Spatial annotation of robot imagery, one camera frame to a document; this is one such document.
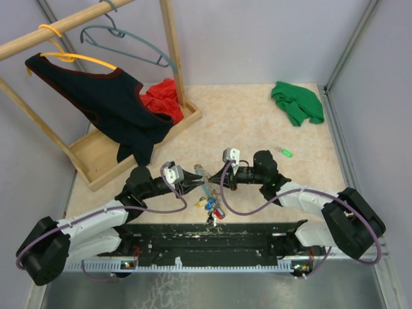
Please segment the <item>bunch of tagged keys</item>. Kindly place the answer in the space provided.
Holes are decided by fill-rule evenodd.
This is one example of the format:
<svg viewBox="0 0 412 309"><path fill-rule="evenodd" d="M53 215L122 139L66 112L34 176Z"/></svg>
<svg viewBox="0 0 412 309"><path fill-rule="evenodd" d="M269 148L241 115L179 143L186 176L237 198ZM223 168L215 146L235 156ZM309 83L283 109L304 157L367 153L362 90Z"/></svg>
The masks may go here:
<svg viewBox="0 0 412 309"><path fill-rule="evenodd" d="M214 227L218 224L218 220L223 220L226 217L225 212L221 208L219 198L202 197L194 205L207 211L207 223Z"/></svg>

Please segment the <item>green tagged key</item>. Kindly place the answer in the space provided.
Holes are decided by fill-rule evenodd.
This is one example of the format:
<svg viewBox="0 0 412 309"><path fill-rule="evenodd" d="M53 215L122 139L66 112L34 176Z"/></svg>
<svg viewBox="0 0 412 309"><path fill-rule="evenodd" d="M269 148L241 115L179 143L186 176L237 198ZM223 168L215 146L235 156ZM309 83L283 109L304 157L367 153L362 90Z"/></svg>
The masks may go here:
<svg viewBox="0 0 412 309"><path fill-rule="evenodd" d="M293 154L292 154L289 150L284 149L284 148L282 148L282 147L275 147L275 150L276 150L277 152L281 153L282 155L288 157L288 158L292 158L292 157L293 157Z"/></svg>

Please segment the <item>large keyring with blue handle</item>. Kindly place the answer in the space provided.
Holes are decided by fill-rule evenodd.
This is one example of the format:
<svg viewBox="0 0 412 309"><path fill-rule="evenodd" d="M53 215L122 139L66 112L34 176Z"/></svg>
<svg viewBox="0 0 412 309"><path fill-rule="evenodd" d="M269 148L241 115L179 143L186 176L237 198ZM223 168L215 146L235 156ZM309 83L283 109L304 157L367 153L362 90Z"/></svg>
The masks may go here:
<svg viewBox="0 0 412 309"><path fill-rule="evenodd" d="M218 198L220 195L220 187L216 185L215 183L211 183L209 181L211 175L200 164L196 164L194 166L194 171L195 171L195 174L201 176L201 180L203 181L203 185L201 187L206 197Z"/></svg>

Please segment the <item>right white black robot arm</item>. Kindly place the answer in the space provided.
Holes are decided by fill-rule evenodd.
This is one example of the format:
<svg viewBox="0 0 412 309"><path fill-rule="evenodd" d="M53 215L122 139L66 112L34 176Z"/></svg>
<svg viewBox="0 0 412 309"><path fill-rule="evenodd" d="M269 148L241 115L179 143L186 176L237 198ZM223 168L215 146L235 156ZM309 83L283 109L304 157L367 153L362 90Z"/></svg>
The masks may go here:
<svg viewBox="0 0 412 309"><path fill-rule="evenodd" d="M277 162L268 150L257 151L252 165L241 165L240 151L228 148L223 152L224 166L209 177L210 183L235 191L239 184L260 186L266 199L264 207L273 203L292 207L320 218L307 221L287 239L288 249L297 255L312 246L337 247L347 256L359 260L372 246L377 248L378 261L382 255L379 238L386 226L363 196L347 187L337 193L328 193L305 187L283 176Z"/></svg>

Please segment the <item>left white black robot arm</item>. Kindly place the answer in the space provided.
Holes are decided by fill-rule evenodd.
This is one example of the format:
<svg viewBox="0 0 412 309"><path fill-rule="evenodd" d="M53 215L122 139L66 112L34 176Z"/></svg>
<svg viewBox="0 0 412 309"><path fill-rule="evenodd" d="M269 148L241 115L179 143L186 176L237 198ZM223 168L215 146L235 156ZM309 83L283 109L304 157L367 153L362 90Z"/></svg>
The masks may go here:
<svg viewBox="0 0 412 309"><path fill-rule="evenodd" d="M96 210L60 220L40 219L17 249L15 264L37 286L43 286L70 264L112 252L125 256L133 250L134 240L122 233L122 227L150 212L146 199L171 193L183 203L175 210L181 212L188 207L184 195L201 185L200 175L174 162L163 164L157 178L148 168L135 167L122 191Z"/></svg>

